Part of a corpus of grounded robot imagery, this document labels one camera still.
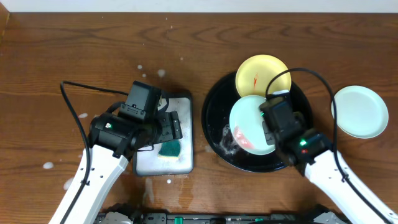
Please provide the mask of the light blue plate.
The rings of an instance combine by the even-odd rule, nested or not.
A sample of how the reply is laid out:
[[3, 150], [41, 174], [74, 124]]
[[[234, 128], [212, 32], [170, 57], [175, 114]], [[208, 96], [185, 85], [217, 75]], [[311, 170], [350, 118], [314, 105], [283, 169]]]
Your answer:
[[275, 145], [261, 143], [264, 119], [259, 106], [265, 101], [264, 97], [258, 95], [244, 96], [235, 102], [229, 115], [229, 127], [234, 141], [246, 152], [258, 156], [275, 151]]

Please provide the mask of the pale green plate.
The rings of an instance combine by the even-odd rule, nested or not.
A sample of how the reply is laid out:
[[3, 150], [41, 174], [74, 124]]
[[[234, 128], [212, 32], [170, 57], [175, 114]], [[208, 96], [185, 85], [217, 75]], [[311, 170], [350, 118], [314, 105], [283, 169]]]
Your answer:
[[370, 139], [380, 135], [387, 127], [389, 112], [384, 100], [369, 88], [346, 86], [334, 95], [332, 117], [337, 126], [350, 136]]

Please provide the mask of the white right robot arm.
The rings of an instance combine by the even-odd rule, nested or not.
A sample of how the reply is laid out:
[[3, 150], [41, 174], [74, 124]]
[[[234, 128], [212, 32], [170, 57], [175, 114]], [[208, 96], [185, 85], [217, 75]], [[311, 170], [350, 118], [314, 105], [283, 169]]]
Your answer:
[[397, 214], [352, 171], [331, 141], [298, 120], [263, 127], [273, 134], [275, 151], [322, 190], [351, 223], [397, 223]]

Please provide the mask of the green yellow sponge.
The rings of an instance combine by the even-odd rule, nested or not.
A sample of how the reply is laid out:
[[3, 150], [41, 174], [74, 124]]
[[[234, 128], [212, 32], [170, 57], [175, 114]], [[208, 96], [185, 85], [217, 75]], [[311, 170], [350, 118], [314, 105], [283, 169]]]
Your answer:
[[164, 142], [158, 152], [159, 157], [167, 159], [178, 159], [181, 152], [181, 144], [178, 140]]

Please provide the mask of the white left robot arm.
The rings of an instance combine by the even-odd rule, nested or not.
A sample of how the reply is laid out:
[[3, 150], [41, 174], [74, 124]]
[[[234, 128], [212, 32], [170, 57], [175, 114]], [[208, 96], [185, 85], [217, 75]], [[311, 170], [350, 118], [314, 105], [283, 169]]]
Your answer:
[[104, 113], [91, 122], [78, 170], [51, 223], [93, 223], [130, 162], [136, 174], [177, 175], [193, 169], [192, 112], [166, 112], [148, 123]]

